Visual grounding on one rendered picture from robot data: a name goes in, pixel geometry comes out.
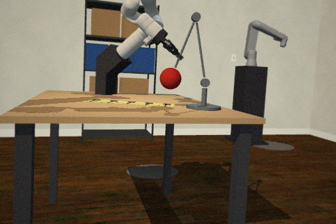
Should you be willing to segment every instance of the tabletop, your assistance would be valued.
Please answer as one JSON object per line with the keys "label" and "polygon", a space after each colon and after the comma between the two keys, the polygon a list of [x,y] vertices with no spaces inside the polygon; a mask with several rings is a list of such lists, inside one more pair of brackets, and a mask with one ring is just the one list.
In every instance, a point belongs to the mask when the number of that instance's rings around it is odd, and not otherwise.
{"label": "tabletop", "polygon": [[265,124],[266,119],[222,107],[191,110],[199,100],[174,94],[114,94],[47,90],[0,115],[12,124]]}

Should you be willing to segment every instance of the red sphere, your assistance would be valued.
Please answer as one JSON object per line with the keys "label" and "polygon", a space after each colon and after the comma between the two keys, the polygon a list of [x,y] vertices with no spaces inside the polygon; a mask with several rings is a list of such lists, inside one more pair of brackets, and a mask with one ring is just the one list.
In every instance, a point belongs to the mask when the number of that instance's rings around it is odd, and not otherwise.
{"label": "red sphere", "polygon": [[166,89],[175,89],[181,80],[181,74],[176,68],[166,68],[160,75],[160,82]]}

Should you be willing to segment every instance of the yellow tape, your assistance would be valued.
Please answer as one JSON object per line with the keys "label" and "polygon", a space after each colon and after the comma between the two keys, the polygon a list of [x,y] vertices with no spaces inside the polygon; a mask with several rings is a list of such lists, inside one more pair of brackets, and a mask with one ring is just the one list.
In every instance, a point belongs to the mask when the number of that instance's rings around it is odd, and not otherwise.
{"label": "yellow tape", "polygon": [[135,105],[135,106],[164,106],[164,107],[169,107],[169,108],[173,108],[174,107],[174,104],[162,104],[162,103],[151,103],[151,102],[135,102],[135,101],[122,101],[122,100],[93,99],[93,100],[85,100],[84,102],[124,104],[124,105]]}

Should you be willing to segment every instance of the wooden table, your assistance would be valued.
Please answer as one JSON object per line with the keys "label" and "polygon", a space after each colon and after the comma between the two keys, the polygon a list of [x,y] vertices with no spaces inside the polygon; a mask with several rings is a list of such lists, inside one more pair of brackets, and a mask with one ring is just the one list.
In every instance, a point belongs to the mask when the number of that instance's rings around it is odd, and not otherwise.
{"label": "wooden table", "polygon": [[[130,104],[85,102],[119,100]],[[147,102],[149,104],[132,104]],[[173,104],[152,106],[150,103]],[[59,124],[166,124],[163,194],[171,191],[174,124],[244,124],[233,140],[228,223],[243,224],[246,216],[251,124],[265,119],[222,108],[219,111],[191,110],[187,104],[199,100],[172,94],[95,95],[94,92],[46,91],[0,116],[0,123],[15,124],[15,168],[13,223],[33,222],[35,124],[50,124],[50,167],[48,202],[56,203]]]}

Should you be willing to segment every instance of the wooden floor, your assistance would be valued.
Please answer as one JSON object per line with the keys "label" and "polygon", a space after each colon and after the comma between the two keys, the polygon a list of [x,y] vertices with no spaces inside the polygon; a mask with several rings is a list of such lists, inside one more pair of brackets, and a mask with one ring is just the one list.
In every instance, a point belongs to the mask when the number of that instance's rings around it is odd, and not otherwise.
{"label": "wooden floor", "polygon": [[[336,143],[313,136],[264,136],[291,151],[251,147],[246,222],[336,223]],[[0,138],[0,223],[13,214],[14,140]],[[48,204],[49,139],[35,140],[34,224],[226,223],[232,143],[224,136],[175,136],[171,195],[160,179],[128,167],[163,164],[164,136],[60,138],[58,202]]]}

